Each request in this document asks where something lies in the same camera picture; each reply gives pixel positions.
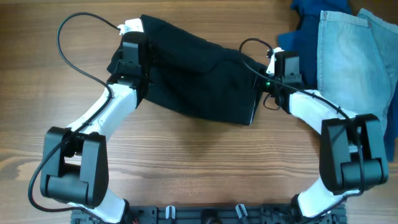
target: black cloth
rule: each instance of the black cloth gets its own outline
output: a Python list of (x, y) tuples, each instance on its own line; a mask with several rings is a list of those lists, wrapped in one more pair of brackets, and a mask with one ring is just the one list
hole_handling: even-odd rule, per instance
[[(147, 100), (198, 118), (252, 123), (264, 81), (244, 67), (239, 51), (212, 44), (161, 19), (142, 15), (141, 21), (157, 49)], [(243, 57), (255, 70), (266, 69)]]

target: table surface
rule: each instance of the table surface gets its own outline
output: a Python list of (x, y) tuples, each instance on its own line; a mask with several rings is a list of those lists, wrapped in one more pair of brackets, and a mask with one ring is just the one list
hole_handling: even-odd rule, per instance
[[(68, 15), (87, 11), (114, 24), (148, 14), (211, 42), (238, 48), (259, 37), (276, 47), (295, 29), (291, 0), (199, 1), (0, 0), (0, 223), (69, 223), (70, 213), (43, 213), (27, 200), (30, 177), (51, 126), (79, 118), (103, 87), (60, 58), (55, 37)], [(394, 1), (352, 1), (398, 24)], [(65, 55), (106, 80), (119, 45), (115, 30), (90, 17), (62, 30)], [(266, 62), (260, 45), (246, 53)], [(318, 177), (318, 137), (304, 122), (259, 107), (250, 126), (195, 119), (143, 101), (108, 143), (109, 188), (132, 205), (284, 203)], [(398, 223), (398, 163), (387, 184), (348, 200), (350, 223)], [(37, 201), (61, 207), (42, 198)]]

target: wooden tabletop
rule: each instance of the wooden tabletop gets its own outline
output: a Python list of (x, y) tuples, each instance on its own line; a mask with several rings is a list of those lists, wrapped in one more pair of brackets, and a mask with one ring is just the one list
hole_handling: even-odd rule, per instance
[[(44, 134), (79, 118), (103, 92), (58, 55), (59, 24), (74, 12), (114, 24), (148, 14), (224, 47), (259, 37), (276, 47), (278, 34), (299, 18), (290, 0), (0, 0), (0, 223), (69, 223), (70, 213), (44, 213), (27, 200), (42, 158)], [(353, 1), (398, 24), (393, 1)], [(119, 45), (115, 30), (90, 17), (65, 25), (61, 43), (79, 68), (106, 80)], [(246, 53), (266, 62), (263, 47)], [(305, 123), (259, 107), (250, 126), (195, 119), (143, 101), (108, 143), (109, 188), (131, 205), (289, 202), (318, 178), (318, 136)], [(350, 223), (398, 223), (398, 163), (387, 184), (348, 200)], [(42, 198), (48, 207), (62, 204)]]

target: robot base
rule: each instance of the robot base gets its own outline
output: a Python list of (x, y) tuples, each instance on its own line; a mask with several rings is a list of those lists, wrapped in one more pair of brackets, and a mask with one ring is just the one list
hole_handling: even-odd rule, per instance
[[(288, 224), (296, 222), (286, 212), (289, 204), (265, 204), (245, 206), (247, 219), (238, 218), (235, 207), (177, 207), (175, 219), (166, 219), (166, 208), (156, 206), (130, 207), (136, 217), (134, 224)], [(71, 224), (100, 224), (98, 220), (82, 213), (72, 212)], [(347, 224), (345, 205), (333, 209), (321, 220), (309, 224)]]

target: light blue denim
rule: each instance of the light blue denim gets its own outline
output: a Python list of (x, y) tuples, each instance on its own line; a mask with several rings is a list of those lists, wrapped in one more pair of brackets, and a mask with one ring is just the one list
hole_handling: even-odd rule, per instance
[(398, 26), (361, 9), (358, 16), (320, 14), (318, 90), (359, 114), (373, 113), (384, 133), (398, 80)]

